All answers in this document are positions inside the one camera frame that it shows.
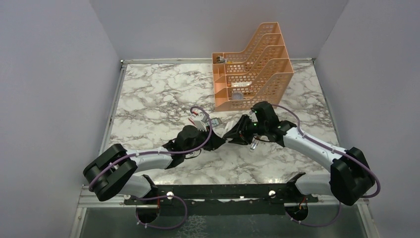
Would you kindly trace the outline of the pink stapler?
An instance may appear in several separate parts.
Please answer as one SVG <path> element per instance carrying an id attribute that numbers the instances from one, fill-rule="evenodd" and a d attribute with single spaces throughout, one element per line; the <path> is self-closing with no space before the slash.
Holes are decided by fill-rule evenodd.
<path id="1" fill-rule="evenodd" d="M 254 152 L 259 144 L 259 140 L 257 138 L 254 138 L 252 141 L 252 144 L 250 146 L 250 151 Z"/>

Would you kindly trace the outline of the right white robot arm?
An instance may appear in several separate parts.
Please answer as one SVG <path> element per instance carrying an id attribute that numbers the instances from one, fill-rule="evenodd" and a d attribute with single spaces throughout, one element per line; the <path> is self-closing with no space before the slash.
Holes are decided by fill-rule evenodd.
<path id="1" fill-rule="evenodd" d="M 256 136 L 265 136 L 270 143 L 295 150 L 329 172 L 329 175 L 298 177 L 286 187 L 289 200 L 297 202 L 309 194 L 330 195 L 351 206 L 360 198 L 380 193 L 380 182 L 360 149 L 345 149 L 317 139 L 301 129 L 300 120 L 297 123 L 280 120 L 275 108 L 276 105 L 266 101 L 256 103 L 251 114 L 242 115 L 223 138 L 233 144 L 250 145 Z"/>

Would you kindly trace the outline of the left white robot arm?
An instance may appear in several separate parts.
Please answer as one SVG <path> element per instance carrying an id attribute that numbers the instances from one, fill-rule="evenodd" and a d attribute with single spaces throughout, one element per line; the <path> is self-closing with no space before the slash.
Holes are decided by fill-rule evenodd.
<path id="1" fill-rule="evenodd" d="M 156 196 L 156 186 L 149 176 L 135 173 L 152 169 L 171 169 L 196 151 L 213 151 L 226 140 L 214 131 L 198 130 L 187 125 L 175 139 L 152 150 L 127 150 L 113 144 L 94 159 L 82 172 L 89 191 L 99 201 L 107 201 L 118 194 L 134 195 L 143 203 L 151 203 Z"/>

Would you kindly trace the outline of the clear tape roll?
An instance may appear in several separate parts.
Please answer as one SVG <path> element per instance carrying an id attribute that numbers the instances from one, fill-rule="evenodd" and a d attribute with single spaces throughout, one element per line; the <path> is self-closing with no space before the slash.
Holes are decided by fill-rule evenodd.
<path id="1" fill-rule="evenodd" d="M 244 100 L 244 94 L 242 92 L 233 92 L 231 95 L 231 100 Z"/>

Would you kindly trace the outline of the clear packet in organizer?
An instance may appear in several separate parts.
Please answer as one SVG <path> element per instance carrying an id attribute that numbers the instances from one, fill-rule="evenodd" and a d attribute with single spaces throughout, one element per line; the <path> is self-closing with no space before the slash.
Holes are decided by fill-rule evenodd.
<path id="1" fill-rule="evenodd" d="M 251 85 L 251 82 L 235 82 L 231 84 L 231 87 L 247 87 Z"/>

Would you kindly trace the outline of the orange plastic file organizer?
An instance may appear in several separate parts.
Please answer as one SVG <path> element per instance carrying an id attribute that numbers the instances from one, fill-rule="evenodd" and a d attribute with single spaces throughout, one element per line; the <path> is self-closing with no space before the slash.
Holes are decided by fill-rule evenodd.
<path id="1" fill-rule="evenodd" d="M 215 63 L 217 56 L 226 63 Z M 261 101 L 279 103 L 294 75 L 279 23 L 261 23 L 240 52 L 213 53 L 212 73 L 218 112 L 247 110 Z M 251 85 L 231 87 L 235 82 Z M 242 92 L 244 100 L 231 100 L 235 91 Z"/>

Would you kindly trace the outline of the binder clips in organizer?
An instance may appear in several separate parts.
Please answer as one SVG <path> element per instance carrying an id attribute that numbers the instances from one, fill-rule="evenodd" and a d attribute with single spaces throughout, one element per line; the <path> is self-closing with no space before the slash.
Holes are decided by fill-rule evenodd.
<path id="1" fill-rule="evenodd" d="M 223 56 L 217 56 L 215 63 L 226 63 L 226 59 Z"/>

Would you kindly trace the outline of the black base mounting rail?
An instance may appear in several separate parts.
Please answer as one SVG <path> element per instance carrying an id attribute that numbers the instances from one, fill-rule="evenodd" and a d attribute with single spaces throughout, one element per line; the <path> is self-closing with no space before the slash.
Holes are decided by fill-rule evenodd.
<path id="1" fill-rule="evenodd" d="M 298 208 L 318 201 L 300 194 L 291 183 L 159 185 L 153 196 L 159 199 L 142 201 L 131 195 L 124 205 L 160 216 L 283 215 L 285 206 Z"/>

